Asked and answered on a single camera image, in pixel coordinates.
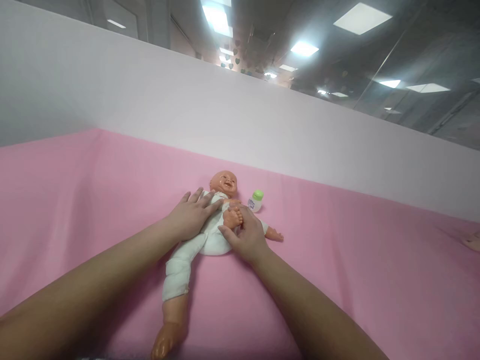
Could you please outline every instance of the doll head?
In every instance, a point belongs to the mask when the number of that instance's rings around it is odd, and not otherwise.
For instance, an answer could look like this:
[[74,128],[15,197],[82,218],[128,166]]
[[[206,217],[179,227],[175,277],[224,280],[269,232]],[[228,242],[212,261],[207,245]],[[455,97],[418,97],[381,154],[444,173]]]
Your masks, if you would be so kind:
[[217,172],[210,180],[210,191],[224,193],[229,199],[237,195],[237,177],[233,172],[223,170]]

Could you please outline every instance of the ceiling light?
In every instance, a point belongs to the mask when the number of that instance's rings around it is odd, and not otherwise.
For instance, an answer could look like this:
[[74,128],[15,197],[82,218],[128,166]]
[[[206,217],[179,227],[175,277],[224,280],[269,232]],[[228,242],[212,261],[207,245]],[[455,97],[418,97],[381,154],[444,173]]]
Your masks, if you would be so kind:
[[406,88],[417,93],[438,93],[442,91],[450,91],[449,88],[437,85],[435,83],[407,86]]
[[206,21],[213,27],[213,31],[216,33],[234,37],[234,31],[227,21],[227,14],[223,9],[211,6],[202,6],[205,13]]
[[294,52],[296,54],[302,55],[302,56],[310,56],[313,53],[316,53],[319,50],[318,47],[315,47],[313,45],[310,45],[309,43],[299,41],[297,42],[291,49],[291,52]]
[[220,55],[219,58],[220,58],[220,61],[221,61],[222,63],[227,63],[227,64],[231,64],[231,63],[232,63],[232,60],[230,60],[230,59],[227,60],[224,55]]
[[400,80],[381,81],[380,84],[395,89],[400,84]]
[[113,25],[118,26],[120,29],[126,29],[125,26],[123,26],[122,24],[119,24],[119,23],[116,22],[116,21],[113,21],[113,20],[110,20],[110,19],[108,19],[107,21],[108,21],[110,24],[113,24]]
[[361,35],[391,18],[391,15],[359,2],[349,12],[335,21],[333,25]]
[[287,71],[295,71],[295,70],[298,70],[297,67],[291,67],[291,66],[288,66],[288,65],[285,65],[285,64],[283,64],[282,66],[280,66],[280,69],[287,70]]
[[220,48],[220,52],[222,52],[222,53],[224,53],[224,54],[227,54],[227,55],[230,55],[230,56],[234,56],[234,52],[233,52],[233,51],[224,49],[223,47]]
[[232,7],[232,0],[213,0],[216,3]]

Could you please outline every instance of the bottle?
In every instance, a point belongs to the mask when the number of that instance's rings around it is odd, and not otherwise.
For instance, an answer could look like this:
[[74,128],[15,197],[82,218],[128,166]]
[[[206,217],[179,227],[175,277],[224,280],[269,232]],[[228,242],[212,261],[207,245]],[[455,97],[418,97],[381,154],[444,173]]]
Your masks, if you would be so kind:
[[247,206],[253,212],[256,213],[262,207],[262,199],[264,198],[264,192],[261,190],[255,190],[251,198],[248,199]]

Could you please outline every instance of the pink blanket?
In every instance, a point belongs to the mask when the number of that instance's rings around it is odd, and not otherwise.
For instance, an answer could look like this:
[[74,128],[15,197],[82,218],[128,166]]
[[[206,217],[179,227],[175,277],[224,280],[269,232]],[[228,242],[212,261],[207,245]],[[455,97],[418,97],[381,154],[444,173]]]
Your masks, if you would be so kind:
[[[480,254],[460,242],[478,224],[102,130],[0,148],[0,169],[0,314],[228,169],[242,201],[265,191],[258,216],[285,235],[271,248],[390,359],[480,354]],[[105,315],[89,340],[101,348],[90,351],[146,357],[162,324],[164,277],[163,259]],[[197,257],[191,298],[179,359],[300,357],[234,254]]]

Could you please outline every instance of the doll leg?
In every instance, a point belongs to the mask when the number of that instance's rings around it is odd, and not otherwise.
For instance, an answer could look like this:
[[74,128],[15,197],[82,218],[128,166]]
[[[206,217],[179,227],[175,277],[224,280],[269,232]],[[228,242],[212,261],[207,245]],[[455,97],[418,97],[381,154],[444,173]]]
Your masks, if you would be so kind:
[[242,213],[238,206],[228,207],[222,214],[223,217],[223,224],[229,229],[234,229],[237,226],[242,225],[244,222],[242,218]]
[[207,235],[200,233],[193,239],[178,244],[166,263],[163,283],[163,326],[155,339],[151,358],[163,359],[169,351],[181,343],[188,329],[188,291],[191,263],[204,246]]

